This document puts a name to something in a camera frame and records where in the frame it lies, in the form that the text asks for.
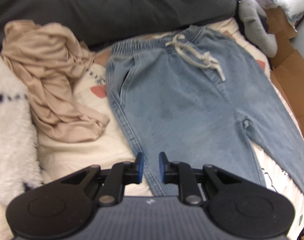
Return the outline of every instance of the white cloth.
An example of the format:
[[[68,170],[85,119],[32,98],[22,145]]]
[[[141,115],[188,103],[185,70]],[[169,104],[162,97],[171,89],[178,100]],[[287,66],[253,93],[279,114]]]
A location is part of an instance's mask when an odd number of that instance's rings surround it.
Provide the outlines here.
[[[0,240],[12,238],[5,206],[25,191],[25,185],[34,188],[42,182],[27,93],[0,57]]]

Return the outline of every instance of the jeans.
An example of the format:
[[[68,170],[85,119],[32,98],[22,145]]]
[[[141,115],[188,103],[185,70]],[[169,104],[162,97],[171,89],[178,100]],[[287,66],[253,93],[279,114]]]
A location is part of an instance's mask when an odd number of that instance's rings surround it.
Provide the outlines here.
[[[208,52],[217,66],[203,61]],[[304,140],[261,67],[227,36],[190,26],[157,40],[118,42],[106,82],[112,111],[133,153],[144,155],[144,174],[154,195],[178,192],[177,186],[161,183],[161,151],[170,161],[193,168],[212,164],[265,186],[250,141],[304,194]]]

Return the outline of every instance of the jeans pocket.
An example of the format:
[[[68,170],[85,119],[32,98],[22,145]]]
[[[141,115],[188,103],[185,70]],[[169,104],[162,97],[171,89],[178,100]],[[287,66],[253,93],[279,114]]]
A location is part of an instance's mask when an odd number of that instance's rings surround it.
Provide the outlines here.
[[[127,71],[123,75],[123,82],[120,88],[120,105],[125,104],[126,92],[129,86],[132,84],[132,80],[135,76],[135,72],[138,68],[138,55],[132,55],[131,59],[127,60],[126,69]]]

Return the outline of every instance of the gray pillow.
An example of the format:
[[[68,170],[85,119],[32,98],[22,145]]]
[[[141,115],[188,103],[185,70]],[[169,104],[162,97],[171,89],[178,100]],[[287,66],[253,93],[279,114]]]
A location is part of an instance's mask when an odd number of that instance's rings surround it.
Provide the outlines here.
[[[11,20],[59,22],[94,45],[224,20],[235,7],[236,0],[0,0],[0,46]]]

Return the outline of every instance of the stuffed toy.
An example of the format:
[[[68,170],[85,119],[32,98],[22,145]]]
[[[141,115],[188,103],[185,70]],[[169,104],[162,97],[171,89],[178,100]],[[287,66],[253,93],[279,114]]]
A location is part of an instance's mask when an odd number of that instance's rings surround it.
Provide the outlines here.
[[[245,36],[256,45],[267,57],[275,57],[277,43],[275,35],[266,32],[267,15],[256,0],[239,2],[239,18],[244,23]]]

